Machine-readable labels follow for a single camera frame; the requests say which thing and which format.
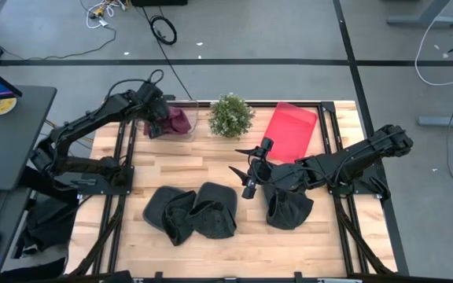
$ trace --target black desk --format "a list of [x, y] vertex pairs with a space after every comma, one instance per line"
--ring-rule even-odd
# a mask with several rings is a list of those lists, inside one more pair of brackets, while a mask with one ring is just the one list
[[44, 86], [17, 88], [22, 91], [22, 98], [11, 112], [0, 116], [0, 189], [11, 189], [0, 191], [0, 270], [31, 195], [31, 189], [15, 186], [57, 92]]

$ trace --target maroon towel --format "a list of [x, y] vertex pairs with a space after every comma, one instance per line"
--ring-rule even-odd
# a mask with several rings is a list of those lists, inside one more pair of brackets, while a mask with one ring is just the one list
[[[185, 112], [181, 108], [169, 107], [169, 119], [162, 119], [157, 122], [164, 128], [165, 134], [187, 134], [192, 128]], [[145, 122], [144, 134], [148, 135], [149, 124]]]

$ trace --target red plastic tray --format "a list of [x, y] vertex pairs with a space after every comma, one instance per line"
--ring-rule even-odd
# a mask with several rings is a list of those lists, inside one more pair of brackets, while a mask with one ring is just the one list
[[313, 112], [289, 103], [277, 103], [264, 135], [274, 141], [268, 156], [284, 163], [304, 157], [317, 119]]

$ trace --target wooden table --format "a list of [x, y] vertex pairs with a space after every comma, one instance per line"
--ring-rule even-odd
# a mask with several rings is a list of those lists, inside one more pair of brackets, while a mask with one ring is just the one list
[[[355, 102], [335, 101], [335, 105], [344, 147], [363, 140]], [[128, 269], [134, 277], [154, 277], [157, 271], [163, 271], [165, 277], [293, 277], [295, 271], [301, 271], [305, 277], [345, 276], [333, 198], [326, 187], [307, 191], [314, 207], [305, 223], [292, 231], [267, 225], [267, 209], [260, 189], [253, 200], [241, 198], [243, 186], [228, 166], [246, 171], [248, 164], [246, 156], [234, 149], [258, 145], [274, 111], [255, 110], [253, 127], [240, 139], [212, 135], [206, 108], [199, 110], [192, 142], [150, 141], [138, 132], [133, 158], [134, 188], [125, 207], [117, 270]], [[333, 137], [327, 114], [326, 120]], [[92, 158], [113, 154], [118, 126], [112, 123], [97, 131]], [[316, 125], [307, 155], [323, 152], [322, 133]], [[143, 220], [142, 211], [158, 187], [197, 190], [204, 182], [231, 186], [237, 191], [238, 229], [234, 237], [210, 240], [195, 232], [184, 244], [174, 247], [164, 233]], [[104, 199], [92, 197], [79, 210], [67, 272], [78, 266], [97, 240]], [[380, 201], [371, 195], [358, 195], [355, 203], [366, 242], [388, 268], [396, 270]], [[354, 267], [359, 272], [355, 244], [351, 237], [348, 239]], [[109, 248], [107, 244], [101, 271], [106, 271]]]

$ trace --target potted plant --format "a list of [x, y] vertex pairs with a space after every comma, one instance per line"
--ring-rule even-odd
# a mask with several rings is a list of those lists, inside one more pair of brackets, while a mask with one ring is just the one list
[[213, 134], [236, 138], [248, 132], [252, 117], [254, 112], [244, 99], [229, 93], [221, 95], [219, 101], [212, 102], [209, 126]]

